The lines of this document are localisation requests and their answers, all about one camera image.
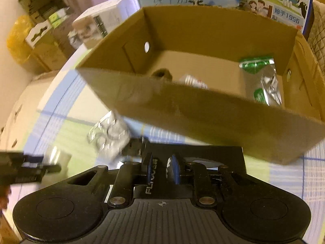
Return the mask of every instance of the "wall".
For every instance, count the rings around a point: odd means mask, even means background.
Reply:
[[[6,46],[7,34],[22,14],[17,0],[0,0],[0,128],[33,76],[13,60]]]

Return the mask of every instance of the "green and silver package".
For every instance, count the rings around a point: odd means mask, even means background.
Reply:
[[[239,62],[243,69],[246,96],[267,105],[281,106],[274,59],[270,57],[244,59]]]

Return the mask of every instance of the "white box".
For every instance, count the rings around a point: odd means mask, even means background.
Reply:
[[[72,26],[90,49],[133,13],[129,0],[109,0],[88,8]]]

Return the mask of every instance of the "metal screw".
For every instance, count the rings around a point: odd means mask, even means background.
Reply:
[[[203,205],[212,205],[215,202],[215,200],[210,196],[203,196],[199,199],[199,202]]]
[[[125,203],[125,198],[124,197],[119,197],[119,196],[116,196],[116,197],[113,197],[109,200],[113,205],[122,205]]]

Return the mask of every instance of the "beige quilted chair cover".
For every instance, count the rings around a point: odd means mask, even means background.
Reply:
[[[315,20],[310,30],[308,44],[325,75],[325,4],[313,0]]]

